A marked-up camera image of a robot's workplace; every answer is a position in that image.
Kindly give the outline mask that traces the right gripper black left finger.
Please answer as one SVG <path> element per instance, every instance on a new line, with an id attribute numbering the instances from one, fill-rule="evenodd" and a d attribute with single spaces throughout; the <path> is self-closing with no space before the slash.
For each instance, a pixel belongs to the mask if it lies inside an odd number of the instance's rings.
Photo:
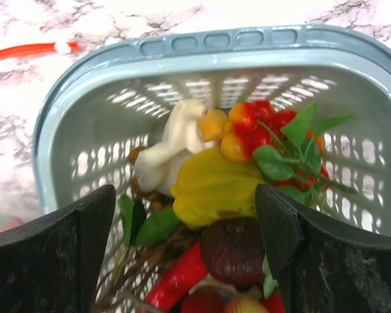
<path id="1" fill-rule="evenodd" d="M 0 312 L 90 312 L 115 210 L 104 185 L 0 233 Z"/>

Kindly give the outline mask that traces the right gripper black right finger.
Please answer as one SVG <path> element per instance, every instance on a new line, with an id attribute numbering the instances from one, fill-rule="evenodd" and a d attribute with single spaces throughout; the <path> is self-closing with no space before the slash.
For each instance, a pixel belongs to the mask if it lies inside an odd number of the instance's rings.
<path id="1" fill-rule="evenodd" d="M 255 206 L 287 312 L 391 312 L 391 237 L 258 185 Z"/>

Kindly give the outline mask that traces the red chili pepper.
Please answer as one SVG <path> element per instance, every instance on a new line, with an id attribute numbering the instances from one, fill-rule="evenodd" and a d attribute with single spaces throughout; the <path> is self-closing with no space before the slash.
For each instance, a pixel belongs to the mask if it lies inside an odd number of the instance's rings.
<path id="1" fill-rule="evenodd" d="M 201 241 L 192 245 L 171 268 L 158 279 L 145 302 L 163 311 L 172 309 L 208 274 L 202 257 Z"/>

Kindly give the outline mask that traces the clear orange-zip bag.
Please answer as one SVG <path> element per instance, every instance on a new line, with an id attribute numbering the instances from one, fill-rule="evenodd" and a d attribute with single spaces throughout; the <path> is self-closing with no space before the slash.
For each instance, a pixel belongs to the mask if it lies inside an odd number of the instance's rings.
<path id="1" fill-rule="evenodd" d="M 11 58 L 32 57 L 49 53 L 70 54 L 80 52 L 77 42 L 50 42 L 24 44 L 0 50 L 0 61 Z"/>

